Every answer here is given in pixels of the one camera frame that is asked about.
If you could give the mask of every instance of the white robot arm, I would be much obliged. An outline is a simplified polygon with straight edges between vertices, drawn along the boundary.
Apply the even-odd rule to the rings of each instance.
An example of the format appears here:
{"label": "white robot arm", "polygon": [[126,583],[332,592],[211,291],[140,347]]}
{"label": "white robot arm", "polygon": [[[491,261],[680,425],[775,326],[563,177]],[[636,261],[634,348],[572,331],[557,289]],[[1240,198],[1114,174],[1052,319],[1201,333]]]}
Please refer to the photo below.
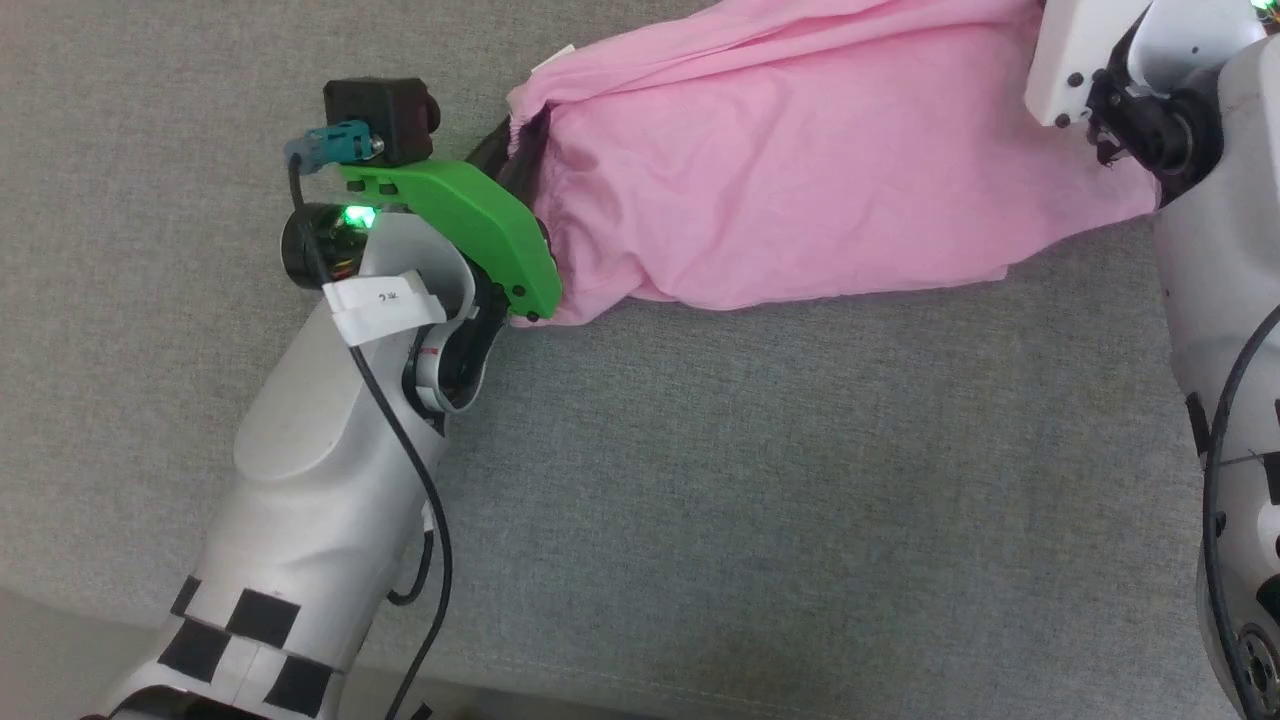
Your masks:
{"label": "white robot arm", "polygon": [[1201,633],[1248,720],[1280,716],[1280,338],[1219,406],[1280,304],[1275,40],[1247,0],[1050,0],[1025,96],[1041,123],[1085,120],[1100,160],[1132,154],[1164,187],[1172,369],[1207,469]]}

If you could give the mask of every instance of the gray fabric surface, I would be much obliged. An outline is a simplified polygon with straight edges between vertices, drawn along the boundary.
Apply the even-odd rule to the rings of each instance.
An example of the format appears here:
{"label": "gray fabric surface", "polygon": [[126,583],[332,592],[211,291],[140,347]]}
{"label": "gray fabric surface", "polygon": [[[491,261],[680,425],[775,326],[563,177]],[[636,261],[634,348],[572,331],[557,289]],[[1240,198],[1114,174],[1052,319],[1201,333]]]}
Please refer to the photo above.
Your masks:
{"label": "gray fabric surface", "polygon": [[[422,76],[460,156],[559,46],[699,5],[0,0],[0,584],[165,612],[315,301],[279,272],[279,147],[325,79]],[[508,333],[439,473],[458,578],[426,673],[698,719],[1228,716],[1148,236]],[[364,661],[429,615],[388,609]]]}

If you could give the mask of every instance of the green led light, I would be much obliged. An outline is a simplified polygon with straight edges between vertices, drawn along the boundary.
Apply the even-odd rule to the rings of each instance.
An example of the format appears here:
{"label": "green led light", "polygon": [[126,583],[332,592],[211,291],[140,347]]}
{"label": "green led light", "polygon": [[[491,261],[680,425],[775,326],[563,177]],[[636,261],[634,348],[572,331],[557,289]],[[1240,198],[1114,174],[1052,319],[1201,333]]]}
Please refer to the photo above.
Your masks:
{"label": "green led light", "polygon": [[352,205],[342,211],[342,222],[353,227],[369,229],[374,227],[374,217],[376,213],[372,208],[366,208],[364,205]]}

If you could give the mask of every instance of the white bracket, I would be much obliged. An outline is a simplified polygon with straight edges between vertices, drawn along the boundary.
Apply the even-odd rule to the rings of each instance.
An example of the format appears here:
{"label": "white bracket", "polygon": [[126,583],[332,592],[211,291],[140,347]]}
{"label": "white bracket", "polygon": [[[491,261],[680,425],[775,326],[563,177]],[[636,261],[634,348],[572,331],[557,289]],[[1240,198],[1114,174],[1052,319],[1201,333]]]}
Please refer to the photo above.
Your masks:
{"label": "white bracket", "polygon": [[324,296],[333,310],[333,324],[348,347],[449,319],[440,301],[426,291],[417,270],[328,283]]}

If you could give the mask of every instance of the green 3d-printed part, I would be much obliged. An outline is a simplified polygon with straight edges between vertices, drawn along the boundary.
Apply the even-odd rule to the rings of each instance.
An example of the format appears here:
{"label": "green 3d-printed part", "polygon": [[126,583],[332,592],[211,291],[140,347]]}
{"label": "green 3d-printed part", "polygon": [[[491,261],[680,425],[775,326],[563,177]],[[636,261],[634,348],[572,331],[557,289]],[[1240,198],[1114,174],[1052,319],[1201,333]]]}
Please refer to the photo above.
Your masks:
{"label": "green 3d-printed part", "polygon": [[562,286],[538,219],[468,163],[422,160],[398,168],[339,165],[371,204],[402,202],[500,284],[511,313],[550,318]]}

